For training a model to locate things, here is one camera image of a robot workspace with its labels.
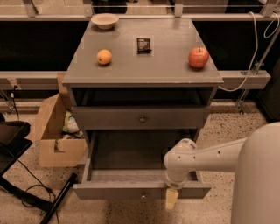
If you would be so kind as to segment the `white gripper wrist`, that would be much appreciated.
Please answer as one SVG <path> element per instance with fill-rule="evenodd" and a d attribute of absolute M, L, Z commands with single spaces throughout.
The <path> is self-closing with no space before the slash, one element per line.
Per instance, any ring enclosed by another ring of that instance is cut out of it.
<path fill-rule="evenodd" d="M 165 171 L 165 183 L 170 187 L 166 190 L 165 195 L 165 209 L 172 210 L 178 199 L 179 192 L 186 183 L 189 171 Z"/>

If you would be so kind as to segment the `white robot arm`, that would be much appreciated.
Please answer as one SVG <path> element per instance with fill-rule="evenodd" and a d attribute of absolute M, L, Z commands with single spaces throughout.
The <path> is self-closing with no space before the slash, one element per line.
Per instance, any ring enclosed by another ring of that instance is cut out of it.
<path fill-rule="evenodd" d="M 280 122 L 202 150 L 185 138 L 165 154 L 164 166 L 168 207 L 189 172 L 233 172 L 231 224 L 280 224 Z"/>

